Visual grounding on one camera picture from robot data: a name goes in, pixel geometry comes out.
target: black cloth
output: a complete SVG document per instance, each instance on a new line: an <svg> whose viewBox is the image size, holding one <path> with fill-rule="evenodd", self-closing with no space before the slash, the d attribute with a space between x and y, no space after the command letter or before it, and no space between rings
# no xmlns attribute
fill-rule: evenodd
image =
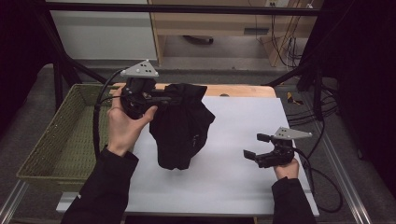
<svg viewBox="0 0 396 224"><path fill-rule="evenodd" d="M120 224L138 161L131 152L122 158L103 149L80 197L64 213L62 223Z"/></svg>
<svg viewBox="0 0 396 224"><path fill-rule="evenodd" d="M274 223L317 223L299 179L279 179L272 186Z"/></svg>
<svg viewBox="0 0 396 224"><path fill-rule="evenodd" d="M124 158L103 149L92 174L64 214L67 223L120 224L128 204L130 179L138 158ZM273 223L316 223L298 179L283 178L272 186L275 209Z"/></svg>
<svg viewBox="0 0 396 224"><path fill-rule="evenodd" d="M191 158L204 147L215 116L202 103L206 86L171 84L165 93L181 97L180 105L156 112L149 131L156 140L158 164L165 169L188 169Z"/></svg>

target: wicker basket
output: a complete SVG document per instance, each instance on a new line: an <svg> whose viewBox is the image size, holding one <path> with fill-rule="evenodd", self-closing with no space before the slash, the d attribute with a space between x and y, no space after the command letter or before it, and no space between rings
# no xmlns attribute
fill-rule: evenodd
<svg viewBox="0 0 396 224"><path fill-rule="evenodd" d="M49 127L17 173L43 190L79 191L95 165L92 142L93 106L101 85L77 84L64 98ZM106 111L102 104L99 131L107 142Z"/></svg>

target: wire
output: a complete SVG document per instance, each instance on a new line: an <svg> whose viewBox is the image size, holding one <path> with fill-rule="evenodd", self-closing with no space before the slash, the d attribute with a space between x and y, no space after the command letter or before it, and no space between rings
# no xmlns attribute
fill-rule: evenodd
<svg viewBox="0 0 396 224"><path fill-rule="evenodd" d="M105 90L107 89L107 86L109 85L109 83L111 83L111 81L114 79L114 77L116 77L122 70L124 70L124 69L120 69L120 70L116 71L115 73L113 73L113 75L102 86L102 89L100 90L98 98L96 99L96 104L94 106L93 119L92 119L92 136L93 136L93 150L95 153L95 158L97 160L99 159L99 155L100 155L99 115L100 115L100 107L103 102L102 97L103 97L103 94L105 93Z"/></svg>
<svg viewBox="0 0 396 224"><path fill-rule="evenodd" d="M105 101L108 101L108 100L111 100L111 99L114 99L114 98L121 98L121 97L124 97L124 96L110 96L110 97L107 97L107 98L103 99L100 102L100 104L104 103Z"/></svg>
<svg viewBox="0 0 396 224"><path fill-rule="evenodd" d="M312 57L312 55L315 53L315 51L317 51L319 49L319 47L322 47L321 45L323 45L323 43L326 41L326 39L329 38L329 36L334 32L334 30L338 27L338 25L341 23L341 21L344 20L348 11L352 8L352 6L355 2L356 2L356 0L353 0L353 2L350 3L350 5L347 7L344 15L341 17L341 19L338 20L338 22L332 27L332 29L330 30L330 32L327 33L326 36L321 38L320 42L315 46L315 48L312 49L308 54L306 54L306 56L304 56L304 58L302 59L303 61L307 60L309 57Z"/></svg>
<svg viewBox="0 0 396 224"><path fill-rule="evenodd" d="M317 169L315 169L315 168L311 168L311 170L314 171L314 172L316 172L316 173L318 173L319 175L323 176L324 178L326 178L326 179L330 182L330 184L332 184L332 185L334 186L335 190L336 190L337 193L338 193L338 197L339 197L339 204L338 204L338 206L337 206L336 208L334 208L334 209L327 209L327 208L324 208L324 207L319 206L319 205L317 204L318 209L320 209L320 210L322 210L322 211L324 211L324 212L327 212L327 213L336 213L336 212L339 212L339 211L341 210L341 208L343 207L343 205L344 205L343 194L341 193L341 190L335 185L334 182L332 182L332 180L331 180L328 176L326 176L325 174L323 174L321 171L319 171L319 170L317 170Z"/></svg>
<svg viewBox="0 0 396 224"><path fill-rule="evenodd" d="M327 117L329 117L330 115L332 115L332 114L335 113L335 112L336 112L336 109L334 109L333 111L330 111L330 112L328 112L327 114L323 115L323 118L327 118ZM292 123L292 124L290 125L290 127L294 127L294 126L299 126L299 125L307 124L307 123L313 122L313 121L315 121L315 120L317 120L317 119L316 119L316 118L312 118L312 119L309 119L309 120L304 120L304 121Z"/></svg>
<svg viewBox="0 0 396 224"><path fill-rule="evenodd" d="M324 134L324 126L325 126L325 122L324 120L322 121L322 129L320 131L320 135L319 138L317 139L317 142L315 143L315 145L312 147L311 151L308 153L307 158L311 158L312 154L315 152L315 150L318 148L320 139L322 138L323 134Z"/></svg>
<svg viewBox="0 0 396 224"><path fill-rule="evenodd" d="M249 4L251 7L253 7L253 5L251 5L251 3L250 3L250 0L247 0L247 2L248 2L248 4ZM260 43L261 45L263 45L264 43L262 43L262 40L259 39L258 36L257 36L257 15L254 15L254 21L255 21L255 24L256 24L256 40L259 41L259 43Z"/></svg>
<svg viewBox="0 0 396 224"><path fill-rule="evenodd" d="M325 115L328 117L328 115L330 115L330 114L332 114L332 112L334 111L334 110L336 110L338 108L338 106L337 105L335 105L335 106L333 106L332 108L330 108L330 109L327 109L327 110L324 110L323 112L325 112ZM300 117L300 118L296 118L296 119L288 119L288 122L293 122L293 121L296 121L296 120L304 120L304 119L309 119L309 118L314 118L315 117L315 115L314 114L311 114L311 115L307 115L307 116L303 116L303 117Z"/></svg>
<svg viewBox="0 0 396 224"><path fill-rule="evenodd" d="M294 33L295 33L296 29L297 29L298 22L299 22L299 20L300 20L301 17L299 17L299 18L297 19L297 22L296 22L296 24L295 24L295 26L294 26L294 28L293 28L293 31L291 32L290 36L289 36L289 37L286 36L286 38L282 41L282 44L280 45L280 47L277 45L277 42L274 41L274 40L276 40L276 39L275 39L275 31L274 31L274 30L275 30L275 29L274 29L274 28L275 28L275 18L276 18L275 15L272 15L272 16L271 16L271 37L272 37L272 42L273 42L274 49L275 49L276 52L277 52L277 55L278 55L278 57L279 57L279 60L286 66L287 69L288 69L288 67L295 68L295 67L297 67L297 66L296 66L296 63L295 63L294 60L292 61L292 65L289 65L289 63L285 63L285 62L283 61L282 56L280 55L280 50L283 49L283 46L285 45L286 39L290 39L292 36L294 36ZM289 30L289 28L291 27L293 18L294 18L294 16L291 17L291 20L290 20L290 23L289 23L289 26L288 26L288 29L287 29L287 30Z"/></svg>
<svg viewBox="0 0 396 224"><path fill-rule="evenodd" d="M311 186L312 194L315 195L315 184L314 184L314 177L312 176L311 162L309 162L309 159L305 156L305 154L300 149L295 147L293 150L305 159L303 168L304 169L307 168L307 170L308 170L308 176L309 176L309 180L310 180L308 183Z"/></svg>

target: wooden cabinet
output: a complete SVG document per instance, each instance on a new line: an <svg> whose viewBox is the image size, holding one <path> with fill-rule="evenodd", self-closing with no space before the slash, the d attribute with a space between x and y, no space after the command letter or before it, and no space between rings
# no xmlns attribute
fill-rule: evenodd
<svg viewBox="0 0 396 224"><path fill-rule="evenodd" d="M196 6L233 6L233 7L265 7L266 0L149 0L153 5L196 5ZM306 7L311 0L289 0L288 7ZM315 1L315 8L321 2ZM272 42L272 21L274 19L274 35L278 48L283 51L287 41L293 35L308 38L315 24L316 17L293 17L268 15L221 15L194 13L151 13L154 39L156 42L159 63L162 62L163 49L168 35L256 35L262 39L264 50L269 55L272 66L278 63L278 53Z"/></svg>

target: black curtain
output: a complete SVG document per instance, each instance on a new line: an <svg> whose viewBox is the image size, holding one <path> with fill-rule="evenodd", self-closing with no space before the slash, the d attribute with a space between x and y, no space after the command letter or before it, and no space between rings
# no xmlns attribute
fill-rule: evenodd
<svg viewBox="0 0 396 224"><path fill-rule="evenodd" d="M17 2L0 0L0 136L23 105L38 71L52 63L43 34L29 24ZM55 29L50 14L46 16Z"/></svg>
<svg viewBox="0 0 396 224"><path fill-rule="evenodd" d="M351 2L344 4L344 9ZM336 16L343 19L331 33L337 20L318 18L304 52L304 63L312 62L312 52L330 35L324 50L314 56L320 56L322 75L338 80L340 112L362 158L373 163L396 197L395 12L396 1L357 0L346 14ZM303 75L301 87L315 82L312 76Z"/></svg>

